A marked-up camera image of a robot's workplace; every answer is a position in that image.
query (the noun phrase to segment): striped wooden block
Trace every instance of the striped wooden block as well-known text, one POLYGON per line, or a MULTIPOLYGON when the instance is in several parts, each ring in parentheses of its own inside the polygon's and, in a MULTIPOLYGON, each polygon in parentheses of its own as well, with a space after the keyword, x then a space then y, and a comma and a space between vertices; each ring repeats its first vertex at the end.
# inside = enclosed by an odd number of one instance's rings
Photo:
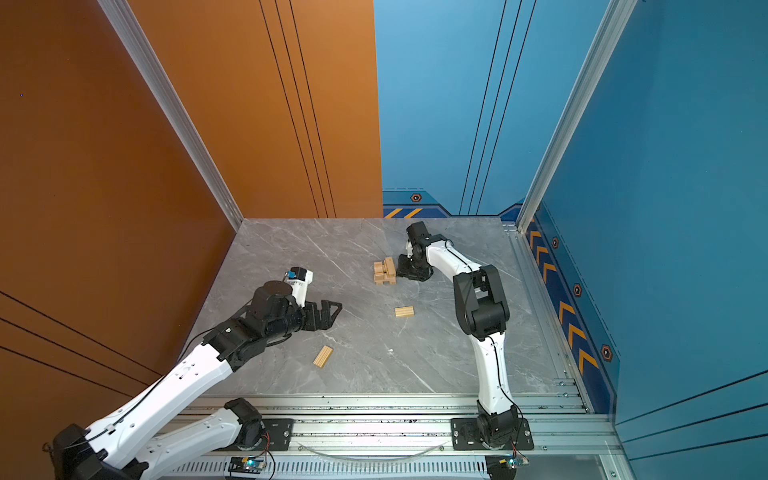
POLYGON ((333 349, 327 345, 324 346, 323 349, 320 350, 320 353, 317 354, 317 358, 315 358, 313 363, 318 367, 323 368, 326 365, 326 362, 328 362, 328 358, 331 357, 331 353, 333 353, 333 349))
POLYGON ((399 306, 395 309, 395 316, 397 318, 402 318, 404 316, 413 316, 413 307, 412 306, 399 306))

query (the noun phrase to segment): black line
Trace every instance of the black line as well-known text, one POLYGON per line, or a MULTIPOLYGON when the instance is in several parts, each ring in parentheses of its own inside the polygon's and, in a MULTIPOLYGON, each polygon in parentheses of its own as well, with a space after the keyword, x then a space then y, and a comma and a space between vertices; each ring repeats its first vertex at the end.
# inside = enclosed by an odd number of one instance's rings
POLYGON ((67 347, 63 346, 62 344, 60 344, 60 343, 56 343, 56 342, 54 342, 54 341, 53 341, 53 340, 51 340, 51 339, 47 339, 47 338, 45 338, 43 335, 38 335, 37 333, 35 333, 35 332, 32 332, 31 330, 27 330, 27 329, 26 329, 26 328, 24 328, 23 326, 20 326, 20 325, 16 325, 15 323, 11 322, 10 320, 6 320, 6 319, 2 318, 1 316, 0 316, 0 321, 6 322, 8 325, 13 325, 13 326, 15 326, 16 328, 18 328, 18 329, 20 329, 20 330, 23 330, 23 331, 25 331, 26 333, 29 333, 30 335, 34 335, 34 336, 38 337, 39 339, 43 339, 43 340, 45 340, 46 342, 49 342, 49 343, 53 343, 54 345, 56 345, 56 346, 59 346, 59 347, 61 347, 61 348, 62 348, 62 349, 64 349, 64 350, 67 350, 68 352, 74 353, 74 354, 75 354, 75 355, 77 355, 77 356, 80 356, 80 357, 82 357, 82 358, 84 358, 84 359, 86 359, 86 360, 90 360, 90 361, 91 361, 91 362, 93 362, 93 363, 96 363, 96 364, 98 364, 98 365, 101 365, 101 366, 103 366, 105 369, 109 369, 109 370, 111 370, 111 371, 113 371, 113 372, 115 372, 115 373, 119 373, 120 375, 122 375, 122 376, 125 376, 125 377, 128 377, 129 379, 131 379, 131 380, 134 380, 135 382, 139 382, 140 384, 142 384, 142 385, 144 385, 144 386, 149 386, 149 383, 146 383, 146 382, 142 382, 142 381, 141 381, 141 380, 139 380, 139 379, 135 379, 134 377, 132 377, 132 376, 130 376, 130 375, 128 375, 128 374, 126 374, 126 373, 123 373, 123 372, 121 372, 120 370, 116 370, 116 369, 113 369, 112 367, 110 367, 110 366, 107 366, 107 365, 105 365, 104 363, 101 363, 101 362, 99 362, 99 361, 97 361, 97 360, 94 360, 94 359, 92 359, 91 357, 85 356, 85 355, 83 355, 82 353, 79 353, 79 352, 75 352, 73 349, 67 348, 67 347))
POLYGON ((152 373, 157 373, 158 375, 162 375, 162 374, 161 374, 161 373, 159 373, 159 372, 155 372, 153 369, 149 368, 148 366, 146 366, 146 365, 142 365, 141 363, 137 362, 136 360, 132 359, 131 357, 129 357, 129 356, 126 356, 126 355, 123 355, 122 353, 118 352, 117 350, 115 350, 115 349, 112 349, 112 348, 110 348, 110 347, 106 346, 105 344, 103 344, 103 343, 99 342, 98 340, 96 340, 96 339, 92 339, 90 336, 88 336, 88 335, 85 335, 83 332, 79 332, 79 331, 77 331, 76 329, 74 329, 74 328, 70 327, 70 326, 69 326, 69 325, 67 325, 66 323, 63 323, 63 322, 59 322, 59 321, 58 321, 58 320, 56 320, 54 317, 52 317, 52 316, 50 316, 50 315, 47 315, 47 314, 45 314, 45 313, 41 312, 40 310, 38 310, 38 309, 34 308, 33 306, 30 306, 30 305, 28 305, 27 303, 24 303, 24 302, 22 302, 22 301, 21 301, 21 300, 19 300, 18 298, 15 298, 15 297, 13 297, 13 296, 10 296, 10 295, 8 295, 6 292, 3 292, 3 291, 0 291, 0 294, 2 294, 3 296, 6 296, 6 297, 8 297, 9 299, 13 300, 13 301, 14 301, 14 302, 16 302, 16 303, 19 303, 19 304, 21 304, 21 305, 23 305, 23 306, 26 306, 27 308, 29 308, 30 310, 32 310, 32 311, 33 311, 33 312, 35 312, 35 313, 39 313, 40 315, 43 315, 45 318, 47 318, 47 319, 51 320, 51 321, 52 321, 52 322, 54 322, 54 323, 57 323, 58 325, 61 325, 61 326, 63 326, 65 329, 69 329, 69 330, 71 330, 72 332, 75 332, 75 333, 77 333, 79 336, 83 336, 83 337, 85 337, 85 338, 89 339, 90 341, 92 341, 93 343, 96 343, 96 344, 97 344, 97 345, 99 345, 99 346, 103 346, 105 349, 109 350, 110 352, 112 352, 112 353, 116 353, 116 354, 118 354, 119 356, 123 357, 123 358, 124 358, 124 359, 126 359, 126 360, 130 360, 130 361, 132 361, 133 363, 135 363, 136 365, 142 366, 142 367, 144 367, 145 369, 149 370, 149 371, 150 371, 150 372, 152 372, 152 373))
POLYGON ((488 174, 491 172, 491 164, 493 163, 493 155, 496 153, 496 145, 498 144, 498 137, 502 133, 502 125, 504 124, 504 117, 507 114, 507 107, 509 106, 509 98, 512 96, 512 87, 515 86, 515 79, 518 76, 518 68, 520 68, 520 58, 523 56, 523 48, 525 48, 525 40, 528 38, 528 29, 531 27, 533 12, 536 9, 536 1, 537 0, 534 0, 533 2, 533 8, 531 8, 531 17, 528 18, 528 27, 525 29, 525 36, 523 37, 523 45, 520 45, 520 53, 518 54, 518 64, 515 66, 515 74, 512 75, 512 83, 509 85, 509 94, 507 95, 507 103, 504 105, 504 113, 502 114, 502 121, 498 123, 498 132, 496 132, 496 141, 493 144, 493 151, 491 152, 491 160, 488 161, 488 169, 485 171, 485 180, 483 180, 482 182, 482 190, 480 190, 480 198, 478 199, 478 207, 477 207, 477 210, 475 210, 475 215, 480 211, 480 202, 482 202, 482 195, 483 193, 485 193, 485 184, 488 182, 488 174))
POLYGON ((116 392, 116 393, 120 393, 121 395, 125 395, 125 396, 127 396, 127 397, 132 397, 132 396, 133 396, 133 395, 128 395, 128 394, 127 394, 127 393, 125 393, 125 392, 121 392, 120 390, 116 390, 116 389, 113 389, 113 388, 112 388, 112 387, 110 387, 110 386, 106 386, 106 385, 103 385, 103 384, 101 384, 101 383, 99 383, 99 382, 94 382, 93 380, 90 380, 90 379, 86 379, 85 377, 83 377, 83 376, 79 376, 79 375, 78 375, 78 374, 76 374, 76 373, 72 373, 72 372, 68 372, 67 370, 64 370, 64 369, 60 369, 60 368, 58 368, 57 366, 53 366, 53 365, 51 365, 50 363, 46 363, 46 362, 43 362, 42 360, 33 359, 33 358, 32 358, 32 357, 30 357, 30 356, 26 356, 26 355, 25 355, 25 354, 23 354, 23 353, 19 353, 19 352, 15 351, 15 350, 11 350, 11 349, 9 349, 8 347, 5 347, 5 346, 2 346, 2 345, 0 345, 0 349, 3 349, 3 350, 5 350, 6 352, 15 353, 16 355, 18 355, 18 356, 22 356, 22 357, 26 358, 27 360, 31 360, 32 362, 37 362, 37 363, 40 363, 41 365, 49 366, 49 367, 51 367, 51 368, 52 368, 52 369, 54 369, 54 370, 58 370, 59 372, 64 372, 64 373, 67 373, 67 374, 69 374, 69 375, 72 375, 73 377, 77 377, 77 378, 79 378, 80 380, 85 380, 86 382, 90 382, 90 383, 93 383, 94 385, 103 386, 103 387, 104 387, 104 388, 106 388, 107 390, 111 390, 111 391, 113 391, 113 392, 116 392))
POLYGON ((642 460, 643 458, 661 457, 662 455, 669 455, 670 453, 688 452, 689 450, 705 449, 706 447, 717 447, 718 445, 727 445, 729 443, 743 442, 744 440, 761 439, 762 437, 768 437, 768 433, 761 433, 759 435, 752 435, 749 437, 742 437, 740 439, 725 440, 724 442, 709 443, 707 445, 699 445, 697 447, 688 447, 687 449, 672 450, 671 452, 654 453, 653 455, 644 455, 642 457, 629 458, 629 461, 642 460))
POLYGON ((622 420, 620 422, 617 422, 616 425, 621 425, 622 423, 631 422, 632 420, 637 420, 640 417, 645 417, 646 415, 650 415, 651 413, 656 413, 656 412, 659 412, 660 410, 668 409, 671 406, 680 405, 681 403, 687 402, 688 400, 697 399, 700 396, 705 396, 705 395, 707 395, 709 393, 716 392, 717 390, 722 390, 722 389, 725 389, 725 388, 727 388, 729 386, 734 386, 737 383, 746 382, 747 380, 751 380, 751 379, 753 379, 755 377, 758 377, 758 376, 761 376, 761 375, 765 375, 766 373, 768 373, 768 370, 763 370, 762 372, 755 373, 754 375, 745 376, 741 380, 736 380, 735 382, 726 383, 725 385, 719 386, 719 387, 717 387, 715 389, 707 390, 706 392, 702 392, 702 393, 696 394, 694 396, 690 396, 687 399, 678 400, 677 402, 670 403, 667 406, 659 407, 659 408, 657 408, 655 410, 651 410, 650 412, 645 412, 643 414, 636 415, 636 416, 632 417, 631 419, 622 420))
POLYGON ((304 120, 304 130, 306 130, 306 141, 310 144, 310 153, 312 154, 312 163, 315 165, 315 177, 317 177, 317 186, 320 188, 320 197, 323 199, 323 209, 326 211, 326 217, 328 217, 328 207, 326 206, 326 195, 323 193, 323 184, 320 183, 320 173, 317 171, 317 161, 315 160, 315 149, 312 148, 312 139, 310 138, 310 128, 307 127, 306 125, 306 115, 304 114, 304 106, 301 105, 301 93, 299 93, 299 84, 298 82, 296 82, 296 72, 293 71, 293 62, 290 59, 290 50, 288 49, 288 40, 286 40, 286 31, 283 30, 283 19, 280 17, 280 7, 277 6, 277 0, 275 0, 275 10, 277 10, 277 20, 280 22, 280 31, 283 33, 283 43, 286 46, 286 55, 288 55, 288 65, 290 65, 290 74, 293 76, 293 86, 296 88, 296 98, 299 99, 299 109, 301 110, 301 118, 302 120, 304 120))
POLYGON ((485 108, 485 97, 488 95, 488 84, 491 83, 491 72, 493 71, 493 60, 496 58, 496 48, 498 47, 498 36, 502 34, 502 23, 504 22, 504 12, 507 9, 507 0, 504 0, 504 8, 502 8, 502 19, 498 21, 498 32, 496 32, 496 43, 493 45, 493 55, 491 55, 491 66, 488 68, 488 80, 485 81, 485 92, 482 95, 482 104, 480 105, 480 117, 478 118, 478 127, 475 130, 475 141, 472 142, 472 152, 469 154, 469 166, 467 167, 467 177, 464 179, 464 191, 462 191, 462 202, 458 206, 458 214, 462 214, 462 208, 464 207, 464 196, 467 193, 467 182, 469 182, 469 172, 472 171, 472 157, 475 155, 475 144, 478 141, 478 133, 480 131, 480 120, 482 119, 482 111, 485 108))
POLYGON ((310 94, 310 106, 312 107, 312 116, 315 118, 315 129, 317 130, 317 141, 320 143, 320 156, 323 159, 323 169, 326 171, 326 181, 328 182, 328 194, 331 197, 331 208, 333 208, 333 216, 335 218, 338 218, 338 216, 336 215, 336 204, 333 202, 333 189, 331 188, 331 179, 328 176, 328 167, 326 166, 326 154, 323 151, 323 139, 320 137, 320 127, 317 124, 317 114, 315 113, 315 102, 312 100, 312 90, 310 89, 310 79, 306 74, 306 64, 304 63, 304 52, 301 50, 301 41, 299 40, 299 29, 296 26, 296 16, 293 14, 293 2, 291 0, 288 0, 288 5, 290 5, 291 17, 293 17, 293 28, 296 30, 296 42, 299 44, 299 55, 301 55, 301 65, 304 68, 304 79, 306 80, 306 91, 308 91, 310 94))
POLYGON ((306 182, 310 185, 310 193, 312 194, 312 202, 314 202, 314 204, 315 204, 315 213, 319 217, 320 216, 320 210, 317 208, 317 199, 315 198, 315 191, 312 189, 312 181, 310 180, 310 170, 306 167, 306 160, 304 159, 304 150, 302 150, 301 142, 299 141, 299 131, 296 129, 296 122, 293 121, 293 112, 290 110, 290 102, 288 102, 288 92, 286 91, 285 82, 283 82, 283 74, 280 73, 280 63, 277 62, 277 53, 275 52, 275 45, 274 45, 274 43, 272 43, 272 35, 270 34, 270 26, 266 23, 266 15, 264 14, 264 5, 262 5, 261 0, 259 0, 259 6, 261 7, 261 16, 264 17, 264 26, 266 27, 266 36, 270 38, 270 46, 272 47, 272 55, 275 56, 275 65, 277 65, 277 74, 280 76, 280 84, 283 86, 283 94, 286 96, 286 104, 288 105, 288 115, 290 115, 290 123, 293 124, 293 133, 296 134, 296 143, 299 145, 299 153, 301 154, 301 161, 304 163, 304 172, 306 173, 306 182))
POLYGON ((686 423, 685 425, 680 425, 678 427, 672 427, 671 429, 662 430, 660 432, 649 433, 648 435, 642 435, 640 437, 635 437, 633 439, 623 440, 621 443, 634 442, 635 440, 646 439, 648 437, 652 437, 654 435, 659 435, 661 433, 672 432, 673 430, 684 429, 685 427, 690 427, 692 425, 698 425, 700 423, 709 422, 710 420, 722 419, 723 417, 727 417, 727 416, 731 416, 731 415, 736 415, 737 413, 744 413, 744 412, 749 412, 750 410, 761 409, 764 406, 768 406, 768 403, 761 403, 760 405, 755 405, 755 406, 747 407, 745 409, 736 410, 734 412, 724 413, 722 415, 716 415, 714 417, 710 417, 710 418, 704 419, 704 420, 697 420, 696 422, 686 423))
POLYGON ((491 134, 491 127, 493 126, 493 116, 496 113, 496 104, 498 103, 498 94, 502 91, 502 83, 504 83, 504 72, 507 70, 507 60, 509 60, 509 51, 512 49, 512 40, 515 38, 515 30, 518 27, 518 18, 520 17, 520 7, 522 7, 523 2, 520 0, 520 5, 518 5, 518 14, 515 16, 515 25, 512 27, 512 35, 509 37, 509 46, 507 47, 507 56, 504 58, 504 67, 502 68, 502 77, 498 81, 498 88, 496 89, 496 99, 493 101, 493 110, 491 110, 491 121, 488 122, 488 131, 485 132, 485 143, 483 143, 482 146, 482 153, 480 154, 480 164, 478 165, 478 173, 475 175, 475 186, 472 188, 472 196, 469 198, 469 206, 467 207, 467 214, 469 215, 470 210, 472 210, 472 201, 475 199, 475 191, 478 187, 478 179, 480 178, 480 170, 482 169, 482 158, 485 156, 485 149, 488 146, 488 136, 491 134))

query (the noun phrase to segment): robotic arm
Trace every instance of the robotic arm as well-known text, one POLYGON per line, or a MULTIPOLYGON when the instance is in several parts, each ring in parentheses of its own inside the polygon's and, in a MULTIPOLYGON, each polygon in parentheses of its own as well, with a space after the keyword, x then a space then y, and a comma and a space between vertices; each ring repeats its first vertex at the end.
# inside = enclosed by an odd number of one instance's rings
POLYGON ((453 280, 456 319, 469 336, 478 366, 478 429, 489 448, 500 448, 515 438, 520 410, 512 401, 504 357, 509 307, 498 270, 473 262, 443 235, 432 235, 424 222, 407 228, 406 255, 400 255, 397 275, 425 282, 440 270, 453 280))
POLYGON ((168 374, 87 429, 70 425, 49 449, 57 480, 155 480, 178 465, 228 445, 249 449, 262 439, 261 414, 245 399, 173 432, 153 437, 211 386, 268 346, 298 330, 329 329, 341 303, 305 301, 313 274, 294 267, 283 281, 259 287, 253 299, 216 325, 168 374))

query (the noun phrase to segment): marble surface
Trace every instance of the marble surface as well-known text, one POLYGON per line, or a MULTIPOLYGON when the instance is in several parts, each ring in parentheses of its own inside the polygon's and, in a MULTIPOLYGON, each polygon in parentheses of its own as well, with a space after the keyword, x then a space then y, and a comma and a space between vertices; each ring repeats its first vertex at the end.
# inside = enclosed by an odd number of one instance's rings
MULTIPOLYGON (((245 220, 192 329, 193 336, 225 320, 267 280, 291 266, 314 272, 307 300, 341 302, 325 332, 298 332, 268 348, 207 395, 290 393, 477 393, 472 346, 455 318, 452 282, 438 270, 424 283, 373 282, 373 262, 405 252, 407 219, 245 220), (398 306, 415 315, 395 318, 398 306), (333 348, 325 368, 317 353, 333 348)), ((556 392, 558 377, 498 218, 427 219, 457 250, 495 265, 511 313, 506 361, 510 388, 556 392)))

